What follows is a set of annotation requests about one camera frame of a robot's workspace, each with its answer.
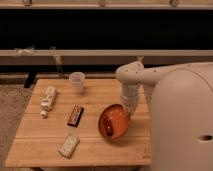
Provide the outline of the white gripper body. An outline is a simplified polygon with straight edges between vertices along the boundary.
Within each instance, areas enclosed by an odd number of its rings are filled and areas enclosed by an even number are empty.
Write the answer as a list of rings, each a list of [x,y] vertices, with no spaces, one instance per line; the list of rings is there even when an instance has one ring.
[[[128,110],[135,110],[139,102],[139,85],[122,85],[121,102]]]

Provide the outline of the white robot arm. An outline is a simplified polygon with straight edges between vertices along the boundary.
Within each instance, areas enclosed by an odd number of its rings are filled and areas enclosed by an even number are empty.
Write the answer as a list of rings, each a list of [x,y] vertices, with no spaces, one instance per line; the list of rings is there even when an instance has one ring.
[[[213,62],[116,70],[129,114],[139,87],[154,87],[150,109],[151,171],[213,171]]]

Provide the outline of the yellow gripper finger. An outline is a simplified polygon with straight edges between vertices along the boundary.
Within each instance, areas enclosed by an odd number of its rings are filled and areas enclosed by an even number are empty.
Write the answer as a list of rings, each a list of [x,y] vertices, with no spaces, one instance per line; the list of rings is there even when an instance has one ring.
[[[132,115],[134,114],[134,109],[133,108],[126,108],[125,107],[125,111],[126,111],[126,114],[127,114],[127,116],[129,117],[129,118],[131,118],[132,117]]]

